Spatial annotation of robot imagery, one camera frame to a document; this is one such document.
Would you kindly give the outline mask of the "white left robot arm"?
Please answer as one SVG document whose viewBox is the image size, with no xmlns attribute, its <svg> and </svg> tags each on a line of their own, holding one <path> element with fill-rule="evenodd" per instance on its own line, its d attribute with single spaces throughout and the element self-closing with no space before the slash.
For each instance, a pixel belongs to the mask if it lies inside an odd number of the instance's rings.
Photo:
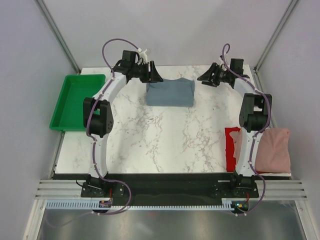
<svg viewBox="0 0 320 240">
<path fill-rule="evenodd" d="M 122 58 L 110 70 L 102 88 L 83 100 L 83 125 L 92 139 L 91 164 L 82 185 L 81 197 L 103 198 L 110 191 L 112 180 L 104 181 L 108 174 L 107 142 L 114 126 L 112 102 L 127 83 L 137 78 L 142 83 L 161 83 L 163 78 L 155 63 L 148 61 L 147 50 L 124 50 Z"/>
</svg>

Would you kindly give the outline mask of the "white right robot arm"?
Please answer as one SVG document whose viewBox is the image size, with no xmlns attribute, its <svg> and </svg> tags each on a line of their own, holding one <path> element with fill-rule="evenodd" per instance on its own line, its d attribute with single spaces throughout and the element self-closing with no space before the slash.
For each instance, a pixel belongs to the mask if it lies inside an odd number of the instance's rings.
<svg viewBox="0 0 320 240">
<path fill-rule="evenodd" d="M 241 127 L 240 155 L 235 170 L 228 182 L 216 182 L 214 193 L 221 198 L 258 198 L 255 183 L 258 174 L 255 168 L 259 143 L 263 132 L 270 124 L 272 96 L 259 92 L 244 74 L 243 59 L 233 58 L 230 65 L 212 63 L 209 69 L 198 77 L 203 85 L 218 87 L 229 84 L 242 97 L 239 113 Z"/>
</svg>

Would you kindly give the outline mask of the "blue grey t shirt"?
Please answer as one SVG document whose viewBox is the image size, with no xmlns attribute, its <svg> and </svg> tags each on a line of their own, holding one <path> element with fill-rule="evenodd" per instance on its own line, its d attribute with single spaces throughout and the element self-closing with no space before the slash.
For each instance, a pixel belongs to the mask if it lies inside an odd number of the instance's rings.
<svg viewBox="0 0 320 240">
<path fill-rule="evenodd" d="M 146 85 L 145 102 L 152 107 L 193 107 L 195 82 L 185 78 L 164 79 Z"/>
</svg>

